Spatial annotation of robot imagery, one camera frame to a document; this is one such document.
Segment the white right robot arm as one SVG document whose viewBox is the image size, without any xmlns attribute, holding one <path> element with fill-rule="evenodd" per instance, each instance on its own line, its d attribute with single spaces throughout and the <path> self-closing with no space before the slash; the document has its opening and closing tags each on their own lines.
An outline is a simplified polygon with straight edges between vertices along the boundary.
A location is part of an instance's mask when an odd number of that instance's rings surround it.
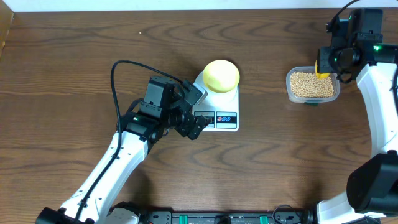
<svg viewBox="0 0 398 224">
<path fill-rule="evenodd" d="M 317 204 L 315 223 L 353 223 L 397 215 L 397 46 L 364 44 L 332 53 L 334 73 L 349 73 L 365 103 L 371 158 L 346 190 Z"/>
</svg>

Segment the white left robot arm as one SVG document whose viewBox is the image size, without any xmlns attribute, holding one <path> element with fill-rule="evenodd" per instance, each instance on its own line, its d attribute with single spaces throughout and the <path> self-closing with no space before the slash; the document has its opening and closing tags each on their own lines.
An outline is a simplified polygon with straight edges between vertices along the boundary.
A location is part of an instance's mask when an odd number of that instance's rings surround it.
<svg viewBox="0 0 398 224">
<path fill-rule="evenodd" d="M 45 207 L 36 223 L 104 223 L 129 176 L 166 130 L 195 140 L 208 125 L 208 118 L 191 112 L 206 96 L 204 88 L 187 80 L 151 78 L 145 97 L 118 119 L 108 150 L 83 185 L 58 210 Z"/>
</svg>

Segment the yellow measuring scoop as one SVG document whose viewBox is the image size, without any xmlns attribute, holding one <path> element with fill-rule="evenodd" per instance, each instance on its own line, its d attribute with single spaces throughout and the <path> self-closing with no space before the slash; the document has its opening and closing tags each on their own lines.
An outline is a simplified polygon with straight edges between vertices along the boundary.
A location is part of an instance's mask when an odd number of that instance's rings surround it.
<svg viewBox="0 0 398 224">
<path fill-rule="evenodd" d="M 320 73 L 320 66 L 318 61 L 315 61 L 315 75 L 318 79 L 325 79 L 330 76 L 329 73 Z"/>
</svg>

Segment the pale yellow bowl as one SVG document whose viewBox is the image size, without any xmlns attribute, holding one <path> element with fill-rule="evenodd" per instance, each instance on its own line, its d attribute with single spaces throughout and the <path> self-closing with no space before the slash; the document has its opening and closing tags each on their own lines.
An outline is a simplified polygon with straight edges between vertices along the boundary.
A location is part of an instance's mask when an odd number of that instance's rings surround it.
<svg viewBox="0 0 398 224">
<path fill-rule="evenodd" d="M 215 93 L 227 93 L 235 89 L 240 81 L 240 73 L 232 62 L 215 60 L 203 70 L 205 86 Z"/>
</svg>

